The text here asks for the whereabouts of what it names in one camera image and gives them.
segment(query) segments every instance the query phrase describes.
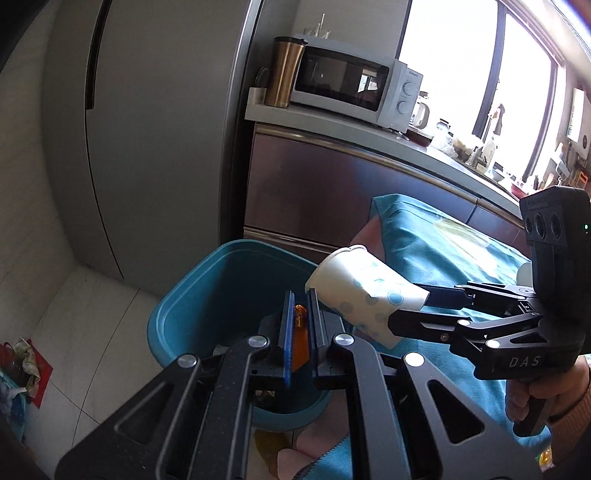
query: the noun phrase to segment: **trash can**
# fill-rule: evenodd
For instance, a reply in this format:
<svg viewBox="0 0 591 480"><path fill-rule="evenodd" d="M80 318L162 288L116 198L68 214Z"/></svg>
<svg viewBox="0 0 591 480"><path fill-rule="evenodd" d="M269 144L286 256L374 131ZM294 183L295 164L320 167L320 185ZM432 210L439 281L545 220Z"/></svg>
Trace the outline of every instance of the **trash can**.
<svg viewBox="0 0 591 480"><path fill-rule="evenodd" d="M281 311L286 290L304 304L304 285L315 268L304 258L255 240L222 245L152 312L152 354L166 367L183 353L207 358L216 345L230 346L257 333L263 317ZM324 411L329 396L313 387L306 365L294 373L289 395L282 395L273 411L255 408L253 425L274 432L301 428Z"/></svg>

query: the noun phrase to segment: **pink fabric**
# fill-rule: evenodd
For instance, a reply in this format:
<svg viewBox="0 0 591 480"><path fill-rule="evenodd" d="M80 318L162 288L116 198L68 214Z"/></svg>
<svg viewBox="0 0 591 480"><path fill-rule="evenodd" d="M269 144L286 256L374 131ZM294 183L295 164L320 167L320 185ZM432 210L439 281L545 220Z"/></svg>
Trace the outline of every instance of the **pink fabric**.
<svg viewBox="0 0 591 480"><path fill-rule="evenodd" d="M286 448L277 454L277 476L279 480L291 480L297 472L313 461L313 458L303 453Z"/></svg>
<svg viewBox="0 0 591 480"><path fill-rule="evenodd" d="M382 243L382 222L379 221L379 216L376 215L366 223L349 245L363 245L373 256L379 258L382 262L385 261L386 255Z"/></svg>
<svg viewBox="0 0 591 480"><path fill-rule="evenodd" d="M297 438L294 449L279 452L279 479L293 479L306 465L336 447L348 433L347 398L344 390L336 390L332 392L329 404L322 415L310 423Z"/></svg>

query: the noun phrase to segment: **human hand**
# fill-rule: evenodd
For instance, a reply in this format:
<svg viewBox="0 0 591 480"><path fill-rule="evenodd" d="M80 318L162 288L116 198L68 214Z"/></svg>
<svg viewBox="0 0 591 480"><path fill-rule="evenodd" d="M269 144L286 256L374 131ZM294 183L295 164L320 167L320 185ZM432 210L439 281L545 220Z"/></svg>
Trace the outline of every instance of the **human hand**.
<svg viewBox="0 0 591 480"><path fill-rule="evenodd" d="M550 416L565 415L584 397L589 389L589 365L581 355L565 374L549 375L529 385L520 380L507 380L505 387L505 413L510 421L522 421L530 410L530 397L556 397Z"/></svg>

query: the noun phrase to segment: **stainless steel cabinet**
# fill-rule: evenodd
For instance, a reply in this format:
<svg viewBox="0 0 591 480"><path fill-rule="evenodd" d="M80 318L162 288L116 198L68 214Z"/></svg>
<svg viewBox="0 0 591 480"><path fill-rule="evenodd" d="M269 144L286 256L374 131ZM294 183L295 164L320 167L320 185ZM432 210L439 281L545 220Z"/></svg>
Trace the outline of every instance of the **stainless steel cabinet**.
<svg viewBox="0 0 591 480"><path fill-rule="evenodd" d="M396 159L324 137L261 124L257 132L246 200L246 238L318 262L349 245L367 223L373 197L402 193L529 256L518 219L496 213L500 209L452 184Z"/></svg>

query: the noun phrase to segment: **gold tumbler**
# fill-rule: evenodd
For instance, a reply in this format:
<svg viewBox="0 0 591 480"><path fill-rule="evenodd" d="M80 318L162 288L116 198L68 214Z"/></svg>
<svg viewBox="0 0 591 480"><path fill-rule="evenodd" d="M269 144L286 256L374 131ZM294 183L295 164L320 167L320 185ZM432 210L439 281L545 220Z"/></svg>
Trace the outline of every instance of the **gold tumbler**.
<svg viewBox="0 0 591 480"><path fill-rule="evenodd" d="M275 37L271 78L265 94L265 105L287 108L290 105L301 56L306 40L293 37Z"/></svg>

